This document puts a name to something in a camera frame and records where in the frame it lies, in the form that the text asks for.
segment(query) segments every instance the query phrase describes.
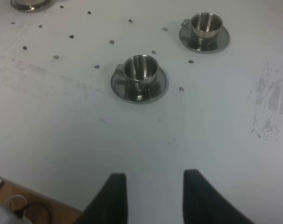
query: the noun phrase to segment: cup handle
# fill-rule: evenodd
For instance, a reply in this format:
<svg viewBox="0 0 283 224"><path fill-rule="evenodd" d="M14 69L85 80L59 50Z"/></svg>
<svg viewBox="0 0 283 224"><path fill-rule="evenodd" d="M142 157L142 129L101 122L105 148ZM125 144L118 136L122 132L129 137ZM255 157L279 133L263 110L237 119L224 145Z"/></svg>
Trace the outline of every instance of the cup handle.
<svg viewBox="0 0 283 224"><path fill-rule="evenodd" d="M190 22L190 20L186 19L181 23L182 28L187 29L191 31L191 29L187 26L187 24Z"/></svg>
<svg viewBox="0 0 283 224"><path fill-rule="evenodd" d="M115 73L119 74L120 76L125 76L123 67L124 67L123 64L118 64L117 68L114 70Z"/></svg>

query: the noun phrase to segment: metal saucer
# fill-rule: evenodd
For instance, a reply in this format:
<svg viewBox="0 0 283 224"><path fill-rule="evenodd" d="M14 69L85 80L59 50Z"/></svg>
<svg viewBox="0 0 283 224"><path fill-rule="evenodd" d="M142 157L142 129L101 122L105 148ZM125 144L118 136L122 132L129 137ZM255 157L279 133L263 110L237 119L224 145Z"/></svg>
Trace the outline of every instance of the metal saucer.
<svg viewBox="0 0 283 224"><path fill-rule="evenodd" d="M37 11L50 5L53 0L11 0L11 6L20 11Z"/></svg>
<svg viewBox="0 0 283 224"><path fill-rule="evenodd" d="M183 23L191 29L191 20L186 19L183 21ZM196 43L191 38L191 32L181 28L179 32L179 37L182 42L182 44L188 48L189 50L192 50L194 52L198 53L217 53L225 49L229 43L230 43L230 35L228 30L223 26L219 32L219 36L217 37L217 40L213 44L209 45L200 45Z"/></svg>
<svg viewBox="0 0 283 224"><path fill-rule="evenodd" d="M113 92L121 99L135 104L147 104L158 100L166 92L168 82L164 71L159 68L157 83L148 91L137 91L124 77L116 72L111 79Z"/></svg>

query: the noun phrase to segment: dark stain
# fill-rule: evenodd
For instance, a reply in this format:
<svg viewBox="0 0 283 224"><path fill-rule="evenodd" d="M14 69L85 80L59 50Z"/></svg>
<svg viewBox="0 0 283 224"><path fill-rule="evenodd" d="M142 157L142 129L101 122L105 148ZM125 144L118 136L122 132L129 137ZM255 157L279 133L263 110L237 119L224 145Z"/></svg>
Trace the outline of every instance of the dark stain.
<svg viewBox="0 0 283 224"><path fill-rule="evenodd" d="M103 118L100 118L99 120L102 121L104 124L107 124L106 120L104 120Z"/></svg>

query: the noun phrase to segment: table surface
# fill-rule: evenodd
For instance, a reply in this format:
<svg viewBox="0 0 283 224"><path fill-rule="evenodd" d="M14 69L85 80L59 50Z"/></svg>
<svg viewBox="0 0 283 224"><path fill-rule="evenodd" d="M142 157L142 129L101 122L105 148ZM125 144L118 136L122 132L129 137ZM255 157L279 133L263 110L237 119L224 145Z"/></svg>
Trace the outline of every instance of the table surface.
<svg viewBox="0 0 283 224"><path fill-rule="evenodd" d="M199 12L222 17L224 51L181 44ZM114 69L153 50L166 94L122 101ZM124 172L129 223L173 224L194 168L253 221L283 224L283 0L61 0L30 14L0 0L0 177L82 210Z"/></svg>

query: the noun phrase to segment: stainless steel cup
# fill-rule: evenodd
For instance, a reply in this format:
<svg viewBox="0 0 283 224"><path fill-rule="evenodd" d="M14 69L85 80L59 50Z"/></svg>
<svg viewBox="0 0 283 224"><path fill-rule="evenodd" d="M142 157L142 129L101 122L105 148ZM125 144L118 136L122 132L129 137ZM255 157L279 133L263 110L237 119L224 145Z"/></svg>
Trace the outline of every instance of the stainless steel cup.
<svg viewBox="0 0 283 224"><path fill-rule="evenodd" d="M182 23L182 27L191 31L191 37L200 45L216 42L223 26L222 19L213 13L199 13L191 18L191 29Z"/></svg>
<svg viewBox="0 0 283 224"><path fill-rule="evenodd" d="M35 11L51 3L54 0L11 0L11 5L21 11Z"/></svg>
<svg viewBox="0 0 283 224"><path fill-rule="evenodd" d="M123 76L139 92L149 90L157 83L158 62L149 55L135 55L119 64L116 73Z"/></svg>

